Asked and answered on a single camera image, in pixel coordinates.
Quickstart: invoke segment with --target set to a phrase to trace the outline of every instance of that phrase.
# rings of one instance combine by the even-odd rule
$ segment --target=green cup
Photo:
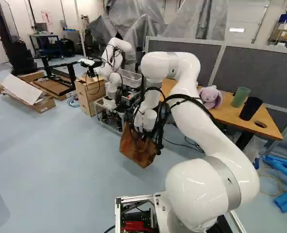
[[[239,86],[235,93],[234,99],[231,102],[231,105],[234,108],[239,108],[245,102],[246,98],[249,96],[251,90],[244,86]]]

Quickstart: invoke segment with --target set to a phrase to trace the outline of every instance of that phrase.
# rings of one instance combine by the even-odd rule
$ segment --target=poster
[[[42,13],[43,22],[47,23],[48,27],[53,28],[54,25],[53,25],[53,20],[52,20],[50,11],[41,11],[41,13]]]

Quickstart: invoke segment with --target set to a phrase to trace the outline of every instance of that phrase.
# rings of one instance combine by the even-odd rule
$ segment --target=black cup
[[[254,114],[258,111],[259,107],[262,105],[263,101],[257,97],[248,97],[245,102],[245,106],[242,108],[242,111],[239,117],[243,120],[250,120]]]

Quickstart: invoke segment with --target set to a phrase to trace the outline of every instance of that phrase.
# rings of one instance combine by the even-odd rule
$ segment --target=stuffed animal
[[[207,109],[218,108],[222,103],[222,94],[215,85],[202,87],[199,96]]]

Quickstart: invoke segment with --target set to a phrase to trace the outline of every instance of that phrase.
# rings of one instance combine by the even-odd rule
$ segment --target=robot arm
[[[151,52],[141,62],[150,86],[160,87],[165,77],[178,80],[172,94],[198,98],[195,89],[199,60],[184,52]],[[139,107],[134,125],[145,127],[146,111],[159,101],[159,92],[150,90]],[[173,106],[180,99],[169,101]],[[176,216],[195,232],[211,227],[216,217],[252,200],[259,192],[259,177],[249,159],[228,139],[197,105],[186,101],[171,109],[177,127],[205,151],[203,159],[177,164],[167,174],[166,192]]]
[[[97,65],[96,67],[94,61],[87,59],[80,59],[79,63],[84,67],[88,67],[92,75],[95,75],[95,71],[97,74],[102,75],[105,80],[110,81],[108,87],[109,92],[112,93],[112,95],[115,95],[117,87],[121,83],[121,76],[117,73],[123,61],[121,51],[128,52],[131,51],[131,49],[132,46],[130,43],[113,37],[101,56],[102,61],[100,62],[104,63],[103,66]]]

